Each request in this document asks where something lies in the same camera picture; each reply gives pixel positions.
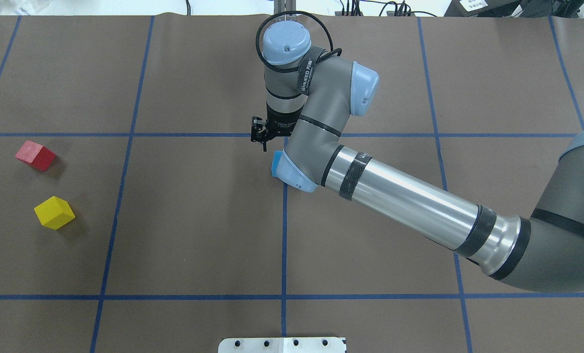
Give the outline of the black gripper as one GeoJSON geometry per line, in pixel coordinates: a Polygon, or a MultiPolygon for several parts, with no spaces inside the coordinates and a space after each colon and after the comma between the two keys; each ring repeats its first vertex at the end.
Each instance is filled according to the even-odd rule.
{"type": "Polygon", "coordinates": [[[301,115],[301,109],[283,113],[267,109],[267,131],[269,137],[289,137],[301,115]]]}

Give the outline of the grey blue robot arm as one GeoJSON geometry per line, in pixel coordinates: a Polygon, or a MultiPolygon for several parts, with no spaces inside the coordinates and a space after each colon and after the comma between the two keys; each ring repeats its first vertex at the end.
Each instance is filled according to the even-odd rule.
{"type": "Polygon", "coordinates": [[[584,291],[584,130],[560,155],[530,217],[503,216],[340,143],[350,116],[363,116],[379,74],[314,46],[301,23],[265,20],[256,33],[265,67],[267,118],[251,140],[276,151],[272,175],[304,192],[325,187],[368,206],[476,264],[488,277],[528,291],[584,291]]]}

